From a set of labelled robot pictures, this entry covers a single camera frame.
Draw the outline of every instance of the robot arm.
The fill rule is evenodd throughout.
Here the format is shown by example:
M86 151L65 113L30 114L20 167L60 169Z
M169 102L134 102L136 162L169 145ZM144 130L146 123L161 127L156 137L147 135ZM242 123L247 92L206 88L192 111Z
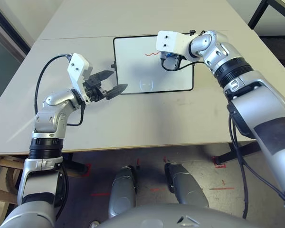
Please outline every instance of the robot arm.
M105 91L101 81L112 71L90 75L92 65L81 55L73 54L68 59L67 71L73 88L52 94L43 101L35 118L29 156L24 162L18 191L19 206L9 214L1 228L54 227L54 208L61 206L66 191L67 177L60 168L67 125L80 125L86 105L103 98L112 99L127 87L127 84L117 85ZM79 108L82 112L80 123L67 124L70 114Z
M162 61L171 53L192 62L203 58L223 88L233 122L242 135L258 141L285 194L285 98L219 32L188 36L160 31L156 49Z

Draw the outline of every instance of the floor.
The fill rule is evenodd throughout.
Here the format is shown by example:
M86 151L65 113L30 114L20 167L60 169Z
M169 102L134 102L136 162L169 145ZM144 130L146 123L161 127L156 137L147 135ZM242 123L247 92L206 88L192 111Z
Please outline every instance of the floor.
M165 162L179 162L203 188L210 208L241 217L244 194L238 162L234 160L225 168L217 168L211 159L228 151L228 145L220 143L75 153L74 161L91 164L91 174L84 178L70 178L69 198L56 227L88 228L93 220L107 220L109 194L116 172L124 165L136 166L137 162L140 167L137 170L137 206L178 203L167 188L163 167ZM262 153L250 155L246 160L264 178L275 183ZM247 220L268 228L285 227L285 209L278 195L249 171L247 182Z

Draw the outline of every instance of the white table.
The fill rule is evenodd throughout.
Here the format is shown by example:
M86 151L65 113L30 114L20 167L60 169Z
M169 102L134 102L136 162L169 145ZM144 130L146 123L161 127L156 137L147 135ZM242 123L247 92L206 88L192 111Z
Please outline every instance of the white table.
M38 40L248 30L225 0L65 0Z

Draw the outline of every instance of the red tape mark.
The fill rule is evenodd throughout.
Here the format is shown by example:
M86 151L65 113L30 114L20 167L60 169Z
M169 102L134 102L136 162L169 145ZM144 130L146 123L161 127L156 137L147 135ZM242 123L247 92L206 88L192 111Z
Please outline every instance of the red tape mark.
M213 188L213 189L209 189L209 190L230 190L230 189L234 189L232 187L230 188Z
M151 54L145 54L146 56L151 56L151 55L157 55L158 53L160 53L160 51L159 52L157 52L157 53L151 53Z
M91 196L109 196L111 193L109 192L99 192L99 193L92 193Z
M150 189L151 192L165 191L165 190L166 190L165 188L162 188L162 189Z
M214 159L215 157L211 157L211 159L212 159L212 162L213 162L213 164L214 164L214 168L217 168L217 169L224 169L224 168L227 168L226 167L226 164L222 164L222 165L217 165L216 163L215 163L215 159Z
M92 165L91 164L85 164L87 166L87 172L85 174L82 174L81 176L82 177L88 177L90 176L90 172L91 172L91 168L92 168Z

